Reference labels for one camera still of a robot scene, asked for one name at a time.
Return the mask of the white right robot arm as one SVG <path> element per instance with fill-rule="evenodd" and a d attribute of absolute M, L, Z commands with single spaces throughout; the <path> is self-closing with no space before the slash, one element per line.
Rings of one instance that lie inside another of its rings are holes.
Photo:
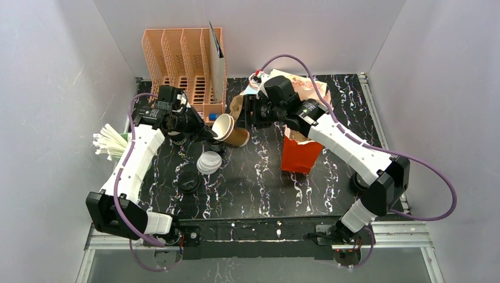
<path fill-rule="evenodd" d="M 236 126 L 246 129 L 264 129 L 282 122 L 354 169 L 351 181 L 361 188 L 361 195 L 336 222 L 336 236 L 353 237 L 379 216 L 385 216 L 408 187 L 408 158 L 371 149 L 332 118 L 333 110 L 322 97 L 301 99 L 291 80 L 282 75 L 262 82 L 256 94 L 235 96 L 229 111 Z"/>

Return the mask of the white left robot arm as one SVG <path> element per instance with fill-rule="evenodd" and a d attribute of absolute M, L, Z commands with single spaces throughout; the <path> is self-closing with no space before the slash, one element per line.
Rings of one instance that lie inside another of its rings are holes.
<path fill-rule="evenodd" d="M 117 164 L 101 189 L 87 195 L 85 204 L 97 231 L 164 246 L 156 237 L 170 232 L 173 217 L 147 212 L 138 205 L 143 179 L 167 137 L 198 142 L 212 140 L 215 133 L 181 88 L 162 85 L 153 98 L 151 104 L 137 110 L 131 101 L 131 132 L 126 139 L 109 124 L 94 134 L 96 154 L 106 154 Z"/>

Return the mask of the kraft paper cup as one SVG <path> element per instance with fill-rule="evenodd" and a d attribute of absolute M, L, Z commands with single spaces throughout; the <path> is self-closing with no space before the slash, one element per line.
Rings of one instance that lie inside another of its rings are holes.
<path fill-rule="evenodd" d="M 245 146 L 250 138 L 249 131 L 236 127 L 235 119 L 229 114 L 220 115 L 213 123 L 212 131 L 216 134 L 215 140 L 236 147 Z"/>

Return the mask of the brown pulp cup carrier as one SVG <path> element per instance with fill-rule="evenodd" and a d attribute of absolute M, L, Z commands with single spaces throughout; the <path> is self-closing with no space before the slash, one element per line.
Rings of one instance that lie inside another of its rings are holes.
<path fill-rule="evenodd" d="M 245 120 L 244 99 L 245 96 L 237 95 L 232 99 L 229 105 L 229 115 L 237 123 L 243 122 Z"/>

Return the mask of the orange paper bag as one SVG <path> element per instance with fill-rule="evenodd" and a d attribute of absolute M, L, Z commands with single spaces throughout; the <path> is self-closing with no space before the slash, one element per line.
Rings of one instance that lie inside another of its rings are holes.
<path fill-rule="evenodd" d="M 318 103 L 321 100 L 318 98 L 316 91 L 315 80 L 312 80 L 313 86 L 315 87 L 315 93 L 306 93 L 305 91 L 297 92 L 294 89 L 301 100 L 313 99 Z M 321 97 L 325 101 L 330 101 L 330 91 Z M 318 156 L 323 150 L 323 146 L 311 139 L 305 137 L 301 133 L 295 130 L 291 130 L 288 127 L 284 131 L 284 145 L 281 158 L 281 170 L 286 172 L 303 173 L 308 174 L 312 167 L 314 166 Z"/>

